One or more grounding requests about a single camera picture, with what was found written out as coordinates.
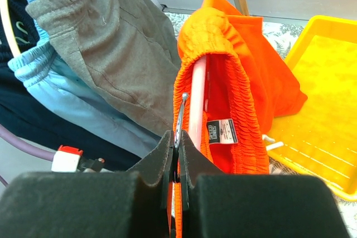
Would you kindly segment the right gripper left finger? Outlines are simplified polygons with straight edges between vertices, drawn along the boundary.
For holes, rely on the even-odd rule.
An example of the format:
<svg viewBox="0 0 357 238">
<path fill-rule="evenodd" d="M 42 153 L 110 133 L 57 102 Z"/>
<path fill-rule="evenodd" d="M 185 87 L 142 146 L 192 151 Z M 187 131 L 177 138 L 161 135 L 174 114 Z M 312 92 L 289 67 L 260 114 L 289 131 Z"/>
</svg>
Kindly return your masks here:
<svg viewBox="0 0 357 238">
<path fill-rule="evenodd" d="M 125 172 L 27 172 L 1 197 L 2 237 L 169 237 L 173 132 Z"/>
</svg>

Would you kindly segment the orange red shorts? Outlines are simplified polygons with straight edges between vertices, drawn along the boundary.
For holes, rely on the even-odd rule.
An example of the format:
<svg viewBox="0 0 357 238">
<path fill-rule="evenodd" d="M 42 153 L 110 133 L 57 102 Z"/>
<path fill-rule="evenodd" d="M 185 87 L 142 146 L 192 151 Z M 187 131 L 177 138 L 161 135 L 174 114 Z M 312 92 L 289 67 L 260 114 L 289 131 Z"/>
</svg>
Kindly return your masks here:
<svg viewBox="0 0 357 238">
<path fill-rule="evenodd" d="M 300 83 L 262 33 L 260 17 L 227 0 L 204 0 L 178 35 L 181 67 L 173 113 L 191 95 L 192 69 L 206 56 L 201 154 L 228 174 L 268 174 L 263 136 L 273 119 L 298 113 L 307 100 Z M 182 128 L 189 131 L 190 97 Z"/>
</svg>

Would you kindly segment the pink hanger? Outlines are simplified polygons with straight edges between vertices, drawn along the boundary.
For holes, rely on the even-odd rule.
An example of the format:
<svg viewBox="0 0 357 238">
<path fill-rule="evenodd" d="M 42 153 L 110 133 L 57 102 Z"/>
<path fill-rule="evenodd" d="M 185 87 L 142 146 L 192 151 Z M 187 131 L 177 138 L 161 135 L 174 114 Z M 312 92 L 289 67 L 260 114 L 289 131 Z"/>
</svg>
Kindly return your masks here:
<svg viewBox="0 0 357 238">
<path fill-rule="evenodd" d="M 202 115 L 204 110 L 204 92 L 206 81 L 206 56 L 199 58 L 192 69 L 191 95 L 188 93 L 182 94 L 182 102 L 178 113 L 174 148 L 178 148 L 182 137 L 182 124 L 184 119 L 184 110 L 187 99 L 190 97 L 189 109 L 189 131 L 188 134 L 195 146 L 201 151 L 201 136 L 202 136 Z"/>
</svg>

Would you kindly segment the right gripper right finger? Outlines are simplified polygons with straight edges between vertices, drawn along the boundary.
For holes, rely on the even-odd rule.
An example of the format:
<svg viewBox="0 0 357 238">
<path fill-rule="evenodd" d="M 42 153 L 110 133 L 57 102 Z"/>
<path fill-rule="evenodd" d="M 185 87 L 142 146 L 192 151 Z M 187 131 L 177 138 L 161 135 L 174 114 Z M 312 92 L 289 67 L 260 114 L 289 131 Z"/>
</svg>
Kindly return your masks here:
<svg viewBox="0 0 357 238">
<path fill-rule="evenodd" d="M 305 175 L 225 174 L 187 133 L 180 143 L 179 237 L 348 237 L 325 183 Z"/>
</svg>

